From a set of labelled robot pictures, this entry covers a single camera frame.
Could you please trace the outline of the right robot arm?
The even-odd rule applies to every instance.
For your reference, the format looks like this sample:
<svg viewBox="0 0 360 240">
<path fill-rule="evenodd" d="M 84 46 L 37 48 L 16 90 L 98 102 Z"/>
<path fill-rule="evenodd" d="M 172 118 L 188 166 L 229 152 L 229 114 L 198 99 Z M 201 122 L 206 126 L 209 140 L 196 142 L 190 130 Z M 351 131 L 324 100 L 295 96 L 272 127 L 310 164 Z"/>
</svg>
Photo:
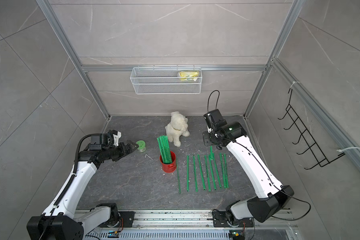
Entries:
<svg viewBox="0 0 360 240">
<path fill-rule="evenodd" d="M 249 218 L 263 223 L 274 218 L 294 198 L 292 187 L 283 185 L 271 173 L 240 123 L 227 123 L 218 109 L 204 114 L 204 119 L 208 126 L 203 132 L 205 146 L 227 148 L 240 163 L 256 193 L 254 198 L 235 202 L 226 208 L 228 224 L 235 226 L 240 220 Z"/>
</svg>

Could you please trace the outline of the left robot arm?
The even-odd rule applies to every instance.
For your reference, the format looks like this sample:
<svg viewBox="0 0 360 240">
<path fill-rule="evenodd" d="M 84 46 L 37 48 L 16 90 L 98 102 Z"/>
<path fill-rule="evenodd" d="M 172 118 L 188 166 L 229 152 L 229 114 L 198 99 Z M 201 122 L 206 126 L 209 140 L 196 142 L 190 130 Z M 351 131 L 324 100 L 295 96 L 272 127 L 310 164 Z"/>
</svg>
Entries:
<svg viewBox="0 0 360 240">
<path fill-rule="evenodd" d="M 81 240 L 101 225 L 124 228 L 115 203 L 99 204 L 75 217 L 79 200 L 100 165 L 108 160 L 117 162 L 139 148 L 130 140 L 120 142 L 121 136 L 121 132 L 109 130 L 79 140 L 72 171 L 57 196 L 40 216 L 31 217 L 27 223 L 32 240 Z"/>
</svg>

